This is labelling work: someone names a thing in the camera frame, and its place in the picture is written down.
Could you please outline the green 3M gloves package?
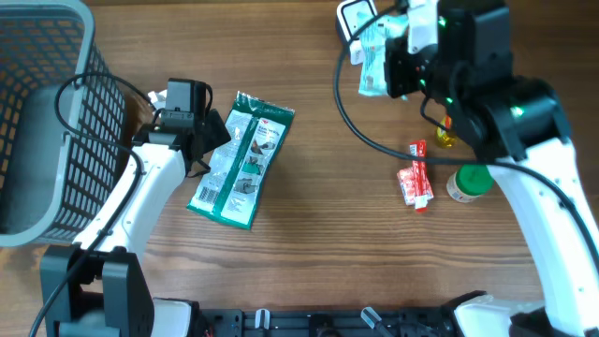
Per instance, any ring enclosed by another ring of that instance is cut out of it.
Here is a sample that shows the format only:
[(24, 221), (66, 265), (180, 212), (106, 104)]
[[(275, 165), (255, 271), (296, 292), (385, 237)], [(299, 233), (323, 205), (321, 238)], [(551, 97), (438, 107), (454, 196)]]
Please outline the green 3M gloves package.
[(225, 122), (231, 141), (213, 151), (187, 204), (191, 212), (220, 224), (249, 230), (270, 164), (279, 153), (295, 111), (237, 93)]

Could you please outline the red snack stick wrapper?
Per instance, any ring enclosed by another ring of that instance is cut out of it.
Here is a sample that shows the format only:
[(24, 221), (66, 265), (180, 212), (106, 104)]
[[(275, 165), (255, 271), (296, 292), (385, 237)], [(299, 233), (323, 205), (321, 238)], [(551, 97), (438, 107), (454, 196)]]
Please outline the red snack stick wrapper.
[[(410, 143), (410, 154), (414, 157), (424, 158), (427, 153), (427, 144), (424, 139), (416, 140)], [(423, 161), (414, 161), (412, 164), (413, 177), (415, 181), (415, 209), (416, 212), (423, 213), (427, 210), (429, 201), (433, 198), (431, 185), (429, 182), (427, 167)]]

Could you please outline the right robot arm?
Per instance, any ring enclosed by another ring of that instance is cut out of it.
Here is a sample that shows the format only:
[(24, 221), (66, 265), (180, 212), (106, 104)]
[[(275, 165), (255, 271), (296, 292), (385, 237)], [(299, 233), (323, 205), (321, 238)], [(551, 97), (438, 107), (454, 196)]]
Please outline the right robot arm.
[(502, 1), (400, 1), (405, 37), (387, 44), (388, 92), (446, 107), (457, 136), (488, 168), (527, 242), (540, 303), (472, 294), (453, 316), (465, 336), (594, 336), (598, 228), (581, 187), (571, 128), (545, 81), (513, 72)]

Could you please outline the red tissue pack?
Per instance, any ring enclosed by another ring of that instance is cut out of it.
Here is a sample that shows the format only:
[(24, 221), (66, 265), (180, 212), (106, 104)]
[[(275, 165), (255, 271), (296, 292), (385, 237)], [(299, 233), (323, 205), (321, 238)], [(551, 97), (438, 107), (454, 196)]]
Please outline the red tissue pack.
[(403, 168), (397, 173), (399, 187), (402, 191), (404, 202), (407, 206), (413, 206), (416, 198), (416, 186), (412, 168)]

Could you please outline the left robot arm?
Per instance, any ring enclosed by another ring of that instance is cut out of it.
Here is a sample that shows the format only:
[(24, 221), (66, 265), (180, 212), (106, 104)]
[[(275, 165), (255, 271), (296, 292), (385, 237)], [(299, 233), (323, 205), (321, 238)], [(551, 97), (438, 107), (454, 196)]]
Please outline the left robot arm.
[(169, 79), (156, 109), (124, 147), (125, 172), (92, 222), (41, 262), (43, 306), (29, 331), (50, 336), (206, 336), (197, 302), (151, 295), (141, 269), (147, 241), (172, 193), (230, 136), (203, 81)]

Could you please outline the mint green sachet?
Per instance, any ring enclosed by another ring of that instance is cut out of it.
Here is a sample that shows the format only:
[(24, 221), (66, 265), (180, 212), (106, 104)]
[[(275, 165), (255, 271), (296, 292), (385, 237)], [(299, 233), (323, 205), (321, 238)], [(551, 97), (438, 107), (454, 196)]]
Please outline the mint green sachet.
[(365, 96), (387, 95), (385, 78), (386, 42), (402, 37), (408, 29), (406, 15), (385, 15), (369, 25), (359, 36), (364, 51), (358, 92)]

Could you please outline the yellow Vim dish soap bottle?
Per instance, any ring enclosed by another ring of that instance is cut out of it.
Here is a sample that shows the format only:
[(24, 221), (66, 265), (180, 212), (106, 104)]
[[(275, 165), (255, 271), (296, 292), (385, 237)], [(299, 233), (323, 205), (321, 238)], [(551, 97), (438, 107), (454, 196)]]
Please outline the yellow Vim dish soap bottle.
[(451, 132), (452, 119), (446, 115), (441, 121), (441, 127), (436, 129), (435, 138), (439, 147), (447, 149), (455, 146), (458, 142), (457, 136)]

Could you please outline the green lid white jar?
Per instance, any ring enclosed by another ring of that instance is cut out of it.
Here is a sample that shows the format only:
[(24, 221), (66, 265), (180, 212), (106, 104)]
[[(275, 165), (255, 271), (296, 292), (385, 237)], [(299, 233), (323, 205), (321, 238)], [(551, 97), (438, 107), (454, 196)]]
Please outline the green lid white jar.
[(446, 191), (457, 202), (470, 203), (493, 186), (494, 180), (486, 166), (464, 165), (450, 176)]

